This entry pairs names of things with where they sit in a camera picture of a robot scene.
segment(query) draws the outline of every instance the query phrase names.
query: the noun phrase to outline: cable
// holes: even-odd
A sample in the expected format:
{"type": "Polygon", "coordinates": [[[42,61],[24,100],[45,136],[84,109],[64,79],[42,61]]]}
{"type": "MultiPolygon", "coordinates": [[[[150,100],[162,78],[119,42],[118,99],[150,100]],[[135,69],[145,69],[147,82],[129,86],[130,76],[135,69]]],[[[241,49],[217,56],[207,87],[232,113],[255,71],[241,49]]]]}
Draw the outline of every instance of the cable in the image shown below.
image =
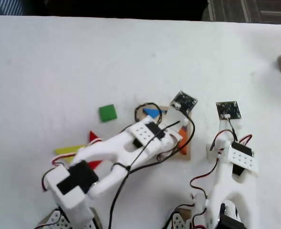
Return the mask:
{"type": "MultiPolygon", "coordinates": [[[[95,138],[93,141],[91,141],[90,143],[88,143],[87,146],[90,146],[96,142],[101,142],[103,141],[102,138],[95,138]]],[[[67,157],[71,157],[71,156],[75,156],[77,153],[76,152],[72,152],[72,153],[68,153],[68,154],[61,154],[61,155],[58,155],[56,157],[54,157],[52,160],[51,160],[51,163],[54,165],[54,166],[58,166],[59,164],[62,164],[64,166],[64,164],[62,162],[57,162],[57,160],[59,159],[62,159],[62,158],[67,158],[67,157]]]]}
{"type": "Polygon", "coordinates": [[[190,185],[191,187],[203,191],[204,196],[205,196],[206,199],[207,199],[207,194],[206,194],[206,192],[204,191],[204,189],[201,188],[201,187],[192,185],[192,182],[195,181],[195,180],[198,180],[198,179],[200,179],[200,178],[207,177],[208,175],[210,175],[210,174],[215,170],[215,168],[216,168],[216,166],[217,166],[217,164],[218,164],[218,161],[219,161],[219,159],[217,158],[217,159],[216,159],[216,163],[215,163],[214,167],[211,169],[211,171],[209,171],[208,173],[205,173],[205,174],[203,174],[203,175],[194,177],[194,178],[191,179],[190,182],[189,182],[189,185],[190,185]]]}
{"type": "Polygon", "coordinates": [[[213,140],[213,142],[212,142],[212,145],[211,145],[211,147],[210,147],[210,149],[209,149],[210,151],[212,151],[213,148],[215,147],[215,143],[216,143],[217,137],[218,137],[219,135],[221,135],[223,132],[226,132],[226,131],[229,131],[229,132],[233,135],[233,137],[234,137],[234,133],[233,133],[231,130],[229,130],[229,129],[225,129],[225,130],[219,131],[219,132],[216,134],[216,136],[215,136],[215,138],[214,138],[214,140],[213,140]]]}
{"type": "Polygon", "coordinates": [[[171,152],[171,151],[173,151],[174,149],[176,149],[177,147],[178,147],[178,145],[179,145],[179,141],[178,141],[178,139],[176,139],[176,137],[174,137],[173,135],[170,135],[175,141],[176,141],[176,144],[174,145],[174,147],[173,148],[171,148],[170,150],[166,150],[166,151],[164,151],[164,152],[161,152],[161,153],[159,153],[157,156],[156,156],[156,159],[158,160],[158,161],[161,161],[162,160],[162,155],[163,154],[165,154],[165,153],[169,153],[169,152],[171,152]]]}
{"type": "Polygon", "coordinates": [[[196,227],[195,227],[195,218],[196,218],[197,216],[203,215],[205,212],[206,212],[206,208],[203,210],[203,212],[200,212],[200,213],[195,214],[195,215],[193,216],[193,218],[192,218],[192,229],[195,229],[195,228],[196,228],[196,227]]]}
{"type": "Polygon", "coordinates": [[[45,176],[47,175],[47,173],[49,173],[49,172],[50,172],[51,170],[53,170],[53,169],[55,169],[55,167],[49,169],[49,170],[48,170],[47,172],[45,172],[45,173],[43,174],[43,176],[42,176],[41,184],[42,184],[42,189],[43,189],[44,192],[47,191],[47,188],[46,188],[46,186],[45,186],[45,184],[44,184],[44,178],[45,178],[45,176]]]}
{"type": "Polygon", "coordinates": [[[138,107],[136,107],[135,110],[134,110],[134,120],[135,120],[136,122],[139,122],[139,121],[140,121],[140,119],[137,117],[137,111],[138,111],[141,107],[147,106],[147,105],[153,105],[153,106],[155,106],[155,107],[158,109],[158,111],[159,111],[159,119],[158,119],[158,121],[156,122],[156,124],[159,125],[159,124],[162,122],[162,110],[161,110],[160,107],[159,107],[157,104],[155,104],[155,103],[144,103],[144,104],[139,105],[138,107]]]}
{"type": "Polygon", "coordinates": [[[179,213],[179,212],[177,211],[177,209],[178,209],[179,207],[182,207],[182,206],[192,208],[192,207],[195,206],[195,204],[181,204],[181,205],[177,206],[177,207],[171,212],[169,218],[167,219],[167,221],[166,221],[166,223],[164,224],[164,226],[162,227],[162,229],[167,229],[167,228],[168,228],[168,225],[169,225],[170,221],[173,219],[173,215],[174,215],[175,213],[179,213]]]}
{"type": "Polygon", "coordinates": [[[232,126],[231,120],[230,120],[229,118],[228,118],[227,120],[228,120],[228,122],[230,123],[230,126],[231,126],[231,128],[232,128],[232,132],[233,132],[233,136],[234,136],[234,141],[238,141],[237,135],[236,135],[236,133],[235,133],[234,127],[232,126]]]}
{"type": "Polygon", "coordinates": [[[203,225],[196,225],[196,226],[195,226],[195,229],[197,229],[197,228],[200,228],[200,229],[206,229],[206,227],[205,227],[205,226],[203,226],[203,225]]]}
{"type": "Polygon", "coordinates": [[[177,121],[177,122],[175,122],[175,123],[173,123],[173,124],[170,124],[170,125],[166,126],[166,127],[163,128],[163,129],[161,129],[156,135],[154,135],[154,136],[148,141],[148,143],[144,146],[144,148],[143,148],[143,149],[140,151],[140,153],[136,156],[136,158],[133,160],[133,162],[132,162],[129,166],[125,167],[128,172],[127,172],[126,176],[124,177],[123,181],[121,182],[121,184],[120,184],[120,186],[119,186],[119,188],[118,188],[118,190],[117,190],[117,192],[116,192],[116,194],[115,194],[115,197],[114,197],[114,199],[113,199],[113,202],[112,202],[112,205],[111,205],[111,208],[110,208],[110,216],[109,216],[109,221],[108,221],[108,229],[111,229],[111,227],[112,227],[112,218],[113,218],[113,211],[114,211],[115,203],[116,203],[116,200],[117,200],[117,198],[118,198],[118,196],[119,196],[119,194],[120,194],[120,192],[121,192],[121,190],[122,190],[124,184],[126,183],[128,177],[129,177],[129,175],[130,175],[130,169],[131,169],[132,165],[135,163],[135,161],[139,158],[139,156],[144,152],[144,150],[145,150],[146,147],[149,145],[149,143],[150,143],[151,141],[153,141],[153,139],[154,139],[156,136],[158,136],[160,133],[162,133],[162,132],[163,132],[164,130],[166,130],[167,128],[170,128],[170,127],[172,127],[172,126],[178,124],[179,122],[180,122],[180,121],[177,121]]]}
{"type": "Polygon", "coordinates": [[[194,134],[195,134],[195,124],[194,124],[193,120],[186,113],[183,113],[183,114],[185,115],[185,117],[187,117],[187,119],[193,125],[193,131],[192,131],[189,139],[180,148],[177,148],[176,150],[174,150],[171,154],[169,154],[167,157],[165,157],[162,161],[153,162],[153,163],[146,164],[146,165],[140,166],[138,168],[135,168],[135,169],[131,170],[130,174],[135,173],[135,172],[137,172],[137,171],[139,171],[139,170],[141,170],[143,168],[148,168],[148,167],[151,167],[151,166],[155,166],[155,165],[158,165],[158,164],[166,161],[167,159],[169,159],[170,157],[172,157],[176,153],[180,152],[185,146],[187,146],[189,144],[189,142],[192,140],[192,138],[194,137],[194,134]]]}
{"type": "Polygon", "coordinates": [[[58,219],[56,222],[54,222],[54,223],[45,223],[45,224],[40,224],[40,225],[36,226],[34,229],[38,229],[38,228],[43,228],[43,227],[51,226],[51,225],[54,225],[54,224],[56,224],[56,223],[60,222],[61,217],[62,217],[62,212],[61,212],[61,211],[59,211],[59,213],[60,213],[60,216],[59,216],[59,219],[58,219]]]}
{"type": "Polygon", "coordinates": [[[248,144],[248,142],[251,140],[252,137],[253,137],[253,135],[244,136],[243,138],[241,138],[241,139],[239,140],[239,143],[241,143],[241,142],[243,142],[245,139],[247,139],[246,142],[243,144],[244,146],[246,146],[246,145],[248,144]]]}

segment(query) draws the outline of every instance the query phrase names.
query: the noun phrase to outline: circuit board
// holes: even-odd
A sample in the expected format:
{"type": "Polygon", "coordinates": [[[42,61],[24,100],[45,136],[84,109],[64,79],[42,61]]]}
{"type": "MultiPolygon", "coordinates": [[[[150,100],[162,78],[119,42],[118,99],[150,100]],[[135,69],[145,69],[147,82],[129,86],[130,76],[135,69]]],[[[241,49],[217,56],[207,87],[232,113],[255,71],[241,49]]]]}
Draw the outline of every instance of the circuit board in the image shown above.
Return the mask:
{"type": "Polygon", "coordinates": [[[170,106],[174,107],[176,110],[184,111],[189,114],[197,102],[198,100],[180,91],[172,100],[170,106]]]}
{"type": "Polygon", "coordinates": [[[216,103],[219,119],[241,119],[240,111],[236,101],[216,103]]]}

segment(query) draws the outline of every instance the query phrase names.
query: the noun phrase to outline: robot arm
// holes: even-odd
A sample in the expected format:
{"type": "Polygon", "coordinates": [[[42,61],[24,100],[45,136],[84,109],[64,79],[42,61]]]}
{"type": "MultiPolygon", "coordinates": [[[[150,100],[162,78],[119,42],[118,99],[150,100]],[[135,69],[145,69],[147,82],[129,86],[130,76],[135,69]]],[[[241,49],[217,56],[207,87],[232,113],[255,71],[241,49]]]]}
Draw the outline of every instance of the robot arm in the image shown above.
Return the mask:
{"type": "Polygon", "coordinates": [[[62,207],[73,228],[82,228],[92,220],[94,215],[88,198],[98,198],[122,181],[127,175],[125,167],[137,168],[181,140],[178,131],[187,123],[182,112],[188,114],[196,102],[179,92],[159,125],[147,116],[107,141],[79,149],[68,169],[58,166],[46,175],[56,203],[62,207]],[[93,160],[114,163],[111,172],[102,180],[87,166],[86,162],[93,160]]]}
{"type": "MultiPolygon", "coordinates": [[[[219,131],[241,128],[236,102],[217,103],[217,109],[219,131]]],[[[207,229],[259,228],[256,203],[258,164],[254,152],[233,141],[233,136],[227,132],[218,138],[215,149],[208,151],[208,158],[218,158],[218,165],[215,185],[205,203],[207,229]]]]}

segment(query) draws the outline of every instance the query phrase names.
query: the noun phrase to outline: white table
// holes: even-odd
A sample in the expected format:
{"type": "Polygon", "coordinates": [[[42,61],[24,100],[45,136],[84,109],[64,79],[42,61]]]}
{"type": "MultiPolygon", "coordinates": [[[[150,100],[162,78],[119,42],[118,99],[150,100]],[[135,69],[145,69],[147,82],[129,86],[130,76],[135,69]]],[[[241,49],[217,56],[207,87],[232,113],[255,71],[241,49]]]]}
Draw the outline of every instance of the white table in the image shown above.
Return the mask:
{"type": "MultiPolygon", "coordinates": [[[[113,228],[158,229],[189,200],[189,179],[208,170],[215,102],[232,100],[260,159],[261,228],[281,228],[279,54],[281,25],[0,17],[0,229],[32,228],[55,207],[40,187],[55,148],[86,143],[90,129],[111,137],[133,122],[135,106],[167,105],[179,90],[199,100],[193,161],[133,174],[113,228]],[[107,104],[119,118],[102,124],[97,110],[107,104]]],[[[94,203],[105,228],[115,191],[94,203]]]]}

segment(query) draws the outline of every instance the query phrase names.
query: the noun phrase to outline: green block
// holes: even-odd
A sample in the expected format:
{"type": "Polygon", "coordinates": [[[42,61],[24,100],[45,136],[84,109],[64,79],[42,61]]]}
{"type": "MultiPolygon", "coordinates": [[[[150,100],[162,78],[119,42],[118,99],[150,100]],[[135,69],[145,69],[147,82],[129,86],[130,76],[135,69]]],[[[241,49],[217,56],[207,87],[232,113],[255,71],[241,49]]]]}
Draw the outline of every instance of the green block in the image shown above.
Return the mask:
{"type": "Polygon", "coordinates": [[[117,119],[116,110],[113,104],[99,108],[99,115],[102,122],[117,119]]]}

